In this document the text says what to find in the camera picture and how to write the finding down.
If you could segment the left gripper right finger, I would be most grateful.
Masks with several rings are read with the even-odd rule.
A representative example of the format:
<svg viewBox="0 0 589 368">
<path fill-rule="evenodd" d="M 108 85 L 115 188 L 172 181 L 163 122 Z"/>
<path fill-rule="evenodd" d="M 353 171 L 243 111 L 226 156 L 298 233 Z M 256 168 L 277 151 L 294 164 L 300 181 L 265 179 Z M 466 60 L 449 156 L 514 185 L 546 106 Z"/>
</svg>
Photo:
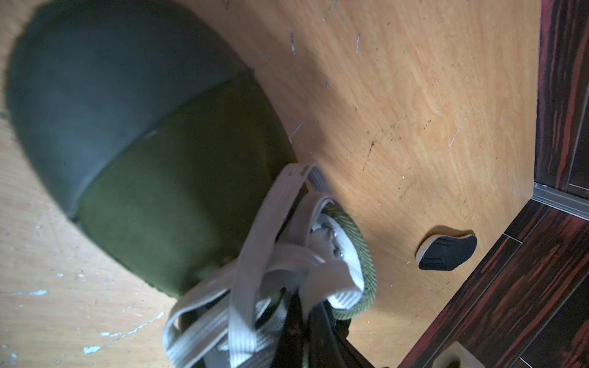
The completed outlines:
<svg viewBox="0 0 589 368">
<path fill-rule="evenodd" d="M 311 311 L 308 327 L 309 367 L 374 368 L 374 365 L 336 331 L 335 320 L 328 302 L 323 302 Z"/>
</svg>

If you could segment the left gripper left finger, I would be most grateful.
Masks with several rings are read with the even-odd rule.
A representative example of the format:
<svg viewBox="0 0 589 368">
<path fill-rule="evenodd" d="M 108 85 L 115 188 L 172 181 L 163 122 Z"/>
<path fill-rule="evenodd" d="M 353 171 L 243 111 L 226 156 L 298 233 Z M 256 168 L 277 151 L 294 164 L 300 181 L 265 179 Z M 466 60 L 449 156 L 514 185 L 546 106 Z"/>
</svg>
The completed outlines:
<svg viewBox="0 0 589 368">
<path fill-rule="evenodd" d="M 288 314 L 271 368 L 302 368 L 305 324 L 298 294 L 291 297 Z"/>
</svg>

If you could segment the green shoe white laces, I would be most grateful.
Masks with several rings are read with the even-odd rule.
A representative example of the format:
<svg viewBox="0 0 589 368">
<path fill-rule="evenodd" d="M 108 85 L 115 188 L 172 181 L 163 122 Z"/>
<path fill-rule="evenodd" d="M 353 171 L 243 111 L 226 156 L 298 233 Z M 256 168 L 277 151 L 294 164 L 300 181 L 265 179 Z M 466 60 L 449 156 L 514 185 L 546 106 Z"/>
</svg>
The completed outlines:
<svg viewBox="0 0 589 368">
<path fill-rule="evenodd" d="M 291 297 L 347 339 L 377 279 L 321 169 L 300 163 L 231 47 L 174 1 L 50 1 L 17 38 L 6 105 L 69 219 L 176 299 L 175 367 L 271 367 Z"/>
</svg>

